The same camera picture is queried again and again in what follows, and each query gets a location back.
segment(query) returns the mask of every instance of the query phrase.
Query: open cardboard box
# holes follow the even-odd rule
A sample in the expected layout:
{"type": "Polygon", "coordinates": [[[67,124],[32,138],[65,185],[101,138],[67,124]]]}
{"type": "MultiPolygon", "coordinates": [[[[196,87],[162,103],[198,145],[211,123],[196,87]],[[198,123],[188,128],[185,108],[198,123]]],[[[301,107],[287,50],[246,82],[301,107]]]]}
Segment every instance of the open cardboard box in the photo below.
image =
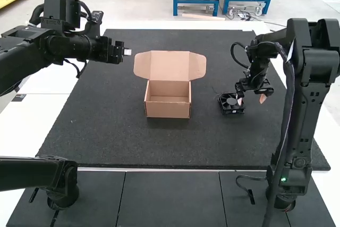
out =
{"type": "Polygon", "coordinates": [[[191,80],[204,77],[207,60],[192,52],[150,51],[136,54],[133,72],[148,79],[147,117],[190,118],[191,80]]]}

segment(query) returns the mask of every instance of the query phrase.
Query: cable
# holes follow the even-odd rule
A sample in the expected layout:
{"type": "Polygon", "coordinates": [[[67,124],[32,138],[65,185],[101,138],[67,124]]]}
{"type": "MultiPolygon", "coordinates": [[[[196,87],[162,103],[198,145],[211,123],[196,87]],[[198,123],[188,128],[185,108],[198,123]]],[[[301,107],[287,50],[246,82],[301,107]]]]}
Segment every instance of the cable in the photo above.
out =
{"type": "Polygon", "coordinates": [[[75,65],[74,63],[72,63],[72,62],[70,62],[68,59],[64,59],[64,61],[66,62],[66,63],[68,63],[68,64],[71,64],[72,66],[74,66],[75,67],[75,69],[76,69],[76,78],[79,78],[80,77],[80,71],[79,71],[79,68],[77,67],[77,65],[75,65]]]}
{"type": "Polygon", "coordinates": [[[244,190],[247,194],[248,194],[248,196],[249,196],[249,198],[252,200],[252,199],[254,199],[254,195],[253,194],[251,194],[250,193],[250,191],[246,188],[246,187],[244,187],[244,186],[242,186],[239,182],[238,182],[238,179],[240,179],[240,178],[245,178],[245,179],[249,179],[249,180],[253,180],[253,181],[265,181],[265,180],[267,180],[267,177],[265,176],[265,177],[263,177],[263,178],[257,178],[257,177],[255,177],[255,176],[250,176],[250,175],[239,175],[239,176],[237,176],[236,177],[236,185],[238,186],[238,187],[240,187],[242,190],[244,190]]]}
{"type": "Polygon", "coordinates": [[[88,23],[88,27],[86,28],[85,26],[85,29],[82,30],[82,31],[71,31],[71,33],[75,34],[75,35],[85,35],[87,34],[91,27],[92,27],[92,14],[91,14],[91,11],[90,9],[87,7],[87,5],[83,2],[83,1],[79,1],[79,4],[82,8],[84,8],[84,10],[86,11],[87,13],[87,23],[88,23]]]}
{"type": "Polygon", "coordinates": [[[235,48],[236,45],[239,45],[239,46],[241,46],[243,49],[245,49],[245,46],[242,45],[241,43],[239,43],[239,42],[234,42],[234,43],[231,45],[231,47],[230,47],[230,54],[231,54],[233,60],[234,60],[238,65],[244,67],[245,69],[248,69],[249,67],[248,67],[247,65],[241,63],[240,61],[238,61],[238,60],[236,59],[235,54],[234,54],[234,48],[235,48]]]}
{"type": "Polygon", "coordinates": [[[279,158],[276,164],[275,173],[271,181],[271,184],[269,185],[269,198],[268,198],[265,217],[263,218],[263,223],[262,223],[262,227],[269,227],[270,220],[273,215],[274,204],[275,204],[275,200],[276,200],[276,196],[278,192],[278,187],[279,187],[282,171],[283,171],[284,164],[286,161],[287,134],[288,134],[289,123],[290,123],[291,115],[292,115],[294,93],[295,93],[295,87],[294,87],[295,74],[294,74],[294,66],[291,60],[287,61],[288,56],[286,52],[284,51],[281,44],[279,44],[278,42],[270,42],[270,41],[265,41],[261,43],[275,45],[278,53],[283,59],[283,69],[286,74],[286,84],[287,84],[287,93],[285,97],[283,120],[282,120],[282,126],[281,126],[281,139],[278,145],[278,148],[279,147],[281,148],[279,151],[279,158]]]}

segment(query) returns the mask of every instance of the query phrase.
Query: computer fan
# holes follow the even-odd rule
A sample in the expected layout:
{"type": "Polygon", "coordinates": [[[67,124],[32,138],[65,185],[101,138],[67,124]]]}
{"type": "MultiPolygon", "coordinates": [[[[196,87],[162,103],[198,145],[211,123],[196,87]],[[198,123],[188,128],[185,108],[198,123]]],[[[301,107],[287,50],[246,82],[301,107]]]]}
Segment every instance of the computer fan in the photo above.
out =
{"type": "Polygon", "coordinates": [[[218,103],[221,107],[222,114],[244,114],[244,102],[239,105],[236,99],[236,93],[222,93],[218,96],[218,103]]]}

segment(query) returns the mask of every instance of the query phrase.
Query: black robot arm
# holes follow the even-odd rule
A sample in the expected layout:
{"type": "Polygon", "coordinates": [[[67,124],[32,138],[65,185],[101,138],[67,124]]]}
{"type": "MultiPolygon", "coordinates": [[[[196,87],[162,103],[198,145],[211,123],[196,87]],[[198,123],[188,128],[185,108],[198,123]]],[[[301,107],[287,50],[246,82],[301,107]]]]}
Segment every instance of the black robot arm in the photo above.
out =
{"type": "MultiPolygon", "coordinates": [[[[119,64],[130,51],[124,42],[112,44],[100,36],[102,11],[90,12],[79,0],[45,0],[37,6],[29,26],[19,26],[0,38],[0,96],[12,91],[21,80],[51,64],[63,65],[66,58],[119,64]],[[83,31],[81,17],[87,18],[83,31]]],[[[77,77],[82,71],[77,69],[77,77]]],[[[52,209],[65,209],[78,198],[77,163],[53,156],[0,158],[0,191],[36,187],[47,192],[52,209]]]]}
{"type": "Polygon", "coordinates": [[[47,204],[52,209],[65,209],[79,196],[77,163],[64,158],[39,156],[35,158],[1,157],[0,191],[36,187],[30,203],[39,188],[47,193],[47,204]]]}
{"type": "Polygon", "coordinates": [[[281,140],[267,168],[268,205],[263,227],[269,226],[274,207],[290,211],[295,207],[297,196],[307,193],[312,173],[313,136],[321,105],[340,75],[338,21],[290,19],[286,29],[256,36],[246,48],[251,66],[242,86],[236,83],[237,94],[243,96],[248,88],[266,96],[273,93],[273,89],[270,93],[267,90],[269,59],[276,58],[278,53],[287,57],[292,44],[289,64],[293,66],[293,79],[288,77],[287,70],[285,73],[287,81],[293,83],[290,85],[293,90],[287,85],[281,140]]]}
{"type": "Polygon", "coordinates": [[[0,96],[13,90],[21,80],[51,64],[63,65],[66,58],[119,64],[126,52],[124,42],[100,36],[104,13],[93,11],[78,0],[45,0],[36,7],[31,26],[18,26],[0,38],[0,96]],[[84,31],[81,7],[87,10],[84,31]],[[33,27],[41,23],[41,28],[33,27]]]}

